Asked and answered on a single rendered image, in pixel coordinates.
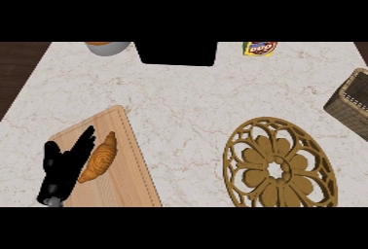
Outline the pale wooden cutting board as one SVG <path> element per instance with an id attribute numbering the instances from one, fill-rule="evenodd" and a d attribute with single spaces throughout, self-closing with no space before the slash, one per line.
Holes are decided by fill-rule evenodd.
<path id="1" fill-rule="evenodd" d="M 95 145 L 111 131 L 117 137 L 117 156 L 107 172 L 95 180 L 76 184 L 67 207 L 88 206 L 160 206 L 144 156 L 132 132 L 125 107 L 116 105 L 104 112 L 60 131 L 52 137 L 61 151 L 71 150 L 89 126 L 95 127 Z"/>

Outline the black appliance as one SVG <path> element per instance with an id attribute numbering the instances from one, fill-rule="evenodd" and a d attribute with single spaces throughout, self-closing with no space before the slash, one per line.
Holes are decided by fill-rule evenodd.
<path id="1" fill-rule="evenodd" d="M 216 60 L 216 42 L 135 42 L 145 64 L 212 66 Z"/>

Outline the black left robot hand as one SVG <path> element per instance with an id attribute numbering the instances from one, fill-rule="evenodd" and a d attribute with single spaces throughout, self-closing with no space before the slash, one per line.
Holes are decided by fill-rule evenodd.
<path id="1" fill-rule="evenodd" d="M 43 170 L 46 176 L 37 195 L 37 202 L 43 205 L 46 205 L 43 203 L 46 198 L 55 196 L 64 202 L 71 195 L 80 171 L 95 147 L 94 132 L 95 128 L 91 126 L 79 137 L 70 151 L 61 152 L 55 141 L 45 143 Z"/>

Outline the grey bowl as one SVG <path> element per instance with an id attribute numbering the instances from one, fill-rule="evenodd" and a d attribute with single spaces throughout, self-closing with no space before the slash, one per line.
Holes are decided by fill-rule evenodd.
<path id="1" fill-rule="evenodd" d="M 131 42 L 86 43 L 89 50 L 101 56 L 119 54 L 131 45 Z"/>

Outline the brown wicker basket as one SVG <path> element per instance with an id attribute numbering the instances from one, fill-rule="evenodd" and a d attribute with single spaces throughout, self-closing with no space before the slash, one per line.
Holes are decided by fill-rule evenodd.
<path id="1" fill-rule="evenodd" d="M 368 69 L 354 70 L 324 110 L 368 142 Z"/>

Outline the yellow snack packet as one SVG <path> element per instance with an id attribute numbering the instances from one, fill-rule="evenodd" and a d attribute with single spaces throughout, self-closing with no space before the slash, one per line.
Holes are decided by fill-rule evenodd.
<path id="1" fill-rule="evenodd" d="M 244 42 L 243 54 L 246 56 L 269 56 L 277 46 L 277 42 Z"/>

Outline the golden brown croissant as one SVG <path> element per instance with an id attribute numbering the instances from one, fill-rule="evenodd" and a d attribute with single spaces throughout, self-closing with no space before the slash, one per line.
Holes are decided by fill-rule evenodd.
<path id="1" fill-rule="evenodd" d="M 97 147 L 91 155 L 86 164 L 86 169 L 83 170 L 82 175 L 79 177 L 80 183 L 94 180 L 107 172 L 114 162 L 117 152 L 119 152 L 117 137 L 116 137 L 116 132 L 111 131 L 107 135 L 102 144 Z"/>

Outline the round golden openwork placemat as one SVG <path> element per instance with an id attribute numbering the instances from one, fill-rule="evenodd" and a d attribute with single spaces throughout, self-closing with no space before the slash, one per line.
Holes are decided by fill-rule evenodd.
<path id="1" fill-rule="evenodd" d="M 306 131 L 272 117 L 238 126 L 224 153 L 224 177 L 237 207 L 336 207 L 337 178 Z"/>

